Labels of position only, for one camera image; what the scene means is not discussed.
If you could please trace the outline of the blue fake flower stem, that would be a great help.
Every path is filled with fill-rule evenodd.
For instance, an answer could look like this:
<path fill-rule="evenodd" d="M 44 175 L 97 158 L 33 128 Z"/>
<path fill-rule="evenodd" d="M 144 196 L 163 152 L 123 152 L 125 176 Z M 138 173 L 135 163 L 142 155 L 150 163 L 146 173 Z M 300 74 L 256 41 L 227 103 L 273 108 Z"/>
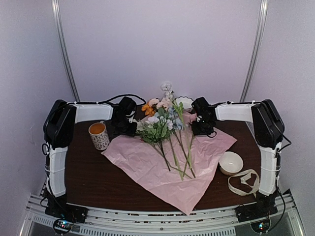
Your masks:
<path fill-rule="evenodd" d="M 174 135 L 176 135 L 176 130 L 178 129 L 178 125 L 177 125 L 177 121 L 176 119 L 178 118 L 176 116 L 176 111 L 174 110 L 173 107 L 168 108 L 168 112 L 169 112 L 169 118 L 171 119 L 172 123 L 173 123 L 173 128 L 172 128 L 172 132 Z M 176 170 L 178 171 L 179 175 L 180 175 L 180 179 L 184 180 L 184 176 L 182 174 L 182 170 L 181 170 L 181 166 L 179 163 L 179 160 L 177 158 L 176 152 L 174 150 L 174 145 L 172 143 L 172 139 L 170 139 L 170 144 L 171 144 L 171 149 L 172 149 L 172 153 L 173 153 L 173 158 L 174 158 L 174 163 L 176 165 Z"/>

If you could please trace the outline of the purple pink wrapping paper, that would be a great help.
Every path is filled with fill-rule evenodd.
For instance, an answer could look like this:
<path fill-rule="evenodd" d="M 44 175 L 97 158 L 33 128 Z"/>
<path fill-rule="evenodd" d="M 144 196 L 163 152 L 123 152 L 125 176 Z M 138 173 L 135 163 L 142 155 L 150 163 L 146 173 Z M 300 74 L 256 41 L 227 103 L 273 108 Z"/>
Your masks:
<path fill-rule="evenodd" d="M 139 137 L 120 135 L 102 152 L 133 181 L 189 215 L 214 179 L 219 159 L 236 139 L 215 128 L 216 136 L 172 136 L 158 147 Z"/>

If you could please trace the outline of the white flower bunch green leaves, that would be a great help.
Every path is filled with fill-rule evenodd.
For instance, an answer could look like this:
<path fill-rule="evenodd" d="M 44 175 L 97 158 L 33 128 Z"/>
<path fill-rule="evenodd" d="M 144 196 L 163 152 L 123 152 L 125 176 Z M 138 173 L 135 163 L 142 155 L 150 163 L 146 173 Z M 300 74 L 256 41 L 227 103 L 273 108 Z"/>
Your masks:
<path fill-rule="evenodd" d="M 169 112 L 160 107 L 158 111 L 145 121 L 140 121 L 136 130 L 136 135 L 148 143 L 165 161 L 167 169 L 170 170 L 170 164 L 166 159 L 163 148 L 163 142 L 170 139 L 173 123 L 169 118 Z"/>

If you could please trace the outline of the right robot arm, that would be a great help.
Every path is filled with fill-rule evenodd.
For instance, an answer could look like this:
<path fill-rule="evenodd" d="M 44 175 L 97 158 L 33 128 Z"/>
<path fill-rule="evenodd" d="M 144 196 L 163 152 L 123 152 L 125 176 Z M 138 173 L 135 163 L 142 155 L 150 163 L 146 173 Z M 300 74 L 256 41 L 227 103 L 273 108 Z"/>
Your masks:
<path fill-rule="evenodd" d="M 270 99 L 261 102 L 222 102 L 210 105 L 204 97 L 195 99 L 192 107 L 199 120 L 192 122 L 192 131 L 197 135 L 214 133 L 216 121 L 250 122 L 254 128 L 254 138 L 261 154 L 260 186 L 258 202 L 252 206 L 257 217 L 264 216 L 271 209 L 271 199 L 277 190 L 280 172 L 279 160 L 284 139 L 283 120 Z"/>

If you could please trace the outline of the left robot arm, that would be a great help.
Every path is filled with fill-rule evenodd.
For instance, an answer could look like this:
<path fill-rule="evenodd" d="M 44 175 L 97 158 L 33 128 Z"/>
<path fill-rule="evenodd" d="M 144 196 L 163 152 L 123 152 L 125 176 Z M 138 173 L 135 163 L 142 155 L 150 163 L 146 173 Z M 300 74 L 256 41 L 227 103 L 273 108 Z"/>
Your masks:
<path fill-rule="evenodd" d="M 117 134 L 134 136 L 137 123 L 131 119 L 137 104 L 129 94 L 121 96 L 119 103 L 111 100 L 101 102 L 66 102 L 58 99 L 53 104 L 43 125 L 46 148 L 46 174 L 48 191 L 55 198 L 66 194 L 65 159 L 68 146 L 73 140 L 74 126 L 86 121 L 111 121 Z"/>

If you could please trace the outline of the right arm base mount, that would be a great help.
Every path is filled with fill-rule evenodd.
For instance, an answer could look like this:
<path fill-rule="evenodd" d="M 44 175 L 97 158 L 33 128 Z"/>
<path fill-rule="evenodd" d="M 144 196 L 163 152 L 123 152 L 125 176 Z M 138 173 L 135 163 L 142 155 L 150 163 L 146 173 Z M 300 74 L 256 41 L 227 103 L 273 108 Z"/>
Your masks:
<path fill-rule="evenodd" d="M 260 208 L 258 204 L 239 205 L 235 208 L 239 223 L 249 222 L 251 229 L 258 234 L 265 234 L 271 229 L 270 216 L 278 212 L 276 206 L 267 209 Z"/>

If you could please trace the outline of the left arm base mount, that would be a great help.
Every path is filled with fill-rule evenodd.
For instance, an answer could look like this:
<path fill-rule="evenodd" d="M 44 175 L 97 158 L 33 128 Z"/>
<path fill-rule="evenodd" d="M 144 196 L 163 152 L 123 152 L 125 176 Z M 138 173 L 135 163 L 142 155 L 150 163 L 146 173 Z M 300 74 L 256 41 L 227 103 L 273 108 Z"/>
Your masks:
<path fill-rule="evenodd" d="M 67 211 L 60 208 L 47 207 L 45 214 L 55 217 L 53 222 L 53 230 L 62 235 L 72 230 L 76 223 L 85 223 L 88 214 L 86 207 L 67 205 Z"/>

